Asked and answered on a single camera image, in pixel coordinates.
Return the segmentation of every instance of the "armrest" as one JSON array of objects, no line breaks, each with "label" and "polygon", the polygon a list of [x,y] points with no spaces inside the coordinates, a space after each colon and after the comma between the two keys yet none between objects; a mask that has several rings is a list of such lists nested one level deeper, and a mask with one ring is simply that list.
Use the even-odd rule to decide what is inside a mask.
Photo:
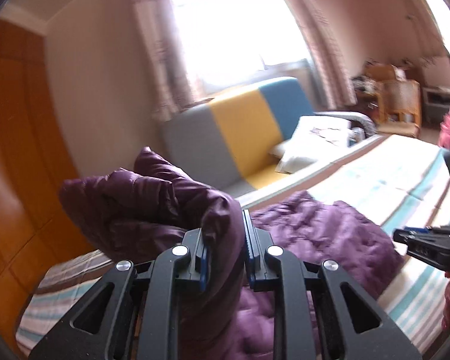
[{"label": "armrest", "polygon": [[347,119],[356,122],[363,128],[363,130],[365,131],[365,136],[367,138],[377,133],[377,130],[375,129],[375,124],[372,122],[372,120],[368,116],[360,114],[360,112],[323,111],[323,112],[315,112],[315,115],[341,117],[342,119]]}]

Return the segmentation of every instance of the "orange wooden wardrobe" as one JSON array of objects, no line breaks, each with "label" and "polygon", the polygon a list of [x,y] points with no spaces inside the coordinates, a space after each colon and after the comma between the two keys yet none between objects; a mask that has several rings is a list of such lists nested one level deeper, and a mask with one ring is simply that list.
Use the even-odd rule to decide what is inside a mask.
[{"label": "orange wooden wardrobe", "polygon": [[92,250],[57,197],[76,177],[50,99],[44,39],[0,20],[0,334],[16,353],[17,317],[41,277]]}]

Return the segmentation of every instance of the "striped bedsheet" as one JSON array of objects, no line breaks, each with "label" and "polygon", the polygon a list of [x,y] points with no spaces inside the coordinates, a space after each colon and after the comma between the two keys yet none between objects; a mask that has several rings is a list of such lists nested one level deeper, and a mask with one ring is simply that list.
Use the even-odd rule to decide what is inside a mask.
[{"label": "striped bedsheet", "polygon": [[[238,198],[251,211],[308,189],[325,203],[356,207],[387,234],[397,227],[450,224],[450,179],[440,148],[401,136],[374,136],[331,163],[316,163]],[[28,354],[60,317],[111,266],[95,251],[52,267],[25,309],[16,334]],[[447,280],[416,259],[379,298],[379,304],[424,353],[440,333]]]},{"label": "striped bedsheet", "polygon": [[99,250],[51,267],[22,314],[15,339],[29,355],[33,347],[110,269],[112,262]]}]

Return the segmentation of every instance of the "purple down jacket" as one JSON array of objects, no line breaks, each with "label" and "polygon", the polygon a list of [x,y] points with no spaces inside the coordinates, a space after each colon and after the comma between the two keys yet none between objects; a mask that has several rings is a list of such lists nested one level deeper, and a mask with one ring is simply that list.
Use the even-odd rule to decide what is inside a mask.
[{"label": "purple down jacket", "polygon": [[[242,288],[244,228],[230,196],[144,148],[134,172],[68,180],[60,201],[90,242],[115,261],[153,260],[186,230],[202,227],[213,249],[211,280],[205,293],[182,303],[181,360],[272,359],[273,295]],[[338,261],[374,297],[402,263],[382,230],[344,202],[325,205],[302,191],[253,212],[252,219],[304,261]]]}]

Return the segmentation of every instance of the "white pillow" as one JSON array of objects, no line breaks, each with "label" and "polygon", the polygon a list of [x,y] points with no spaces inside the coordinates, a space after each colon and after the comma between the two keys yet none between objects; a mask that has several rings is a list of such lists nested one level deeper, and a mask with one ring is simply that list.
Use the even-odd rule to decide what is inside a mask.
[{"label": "white pillow", "polygon": [[287,146],[289,143],[290,139],[284,140],[283,142],[280,142],[278,145],[272,147],[268,153],[281,160],[285,154],[285,151],[287,150]]},{"label": "white pillow", "polygon": [[333,116],[302,116],[276,171],[294,173],[348,149],[350,121]]}]

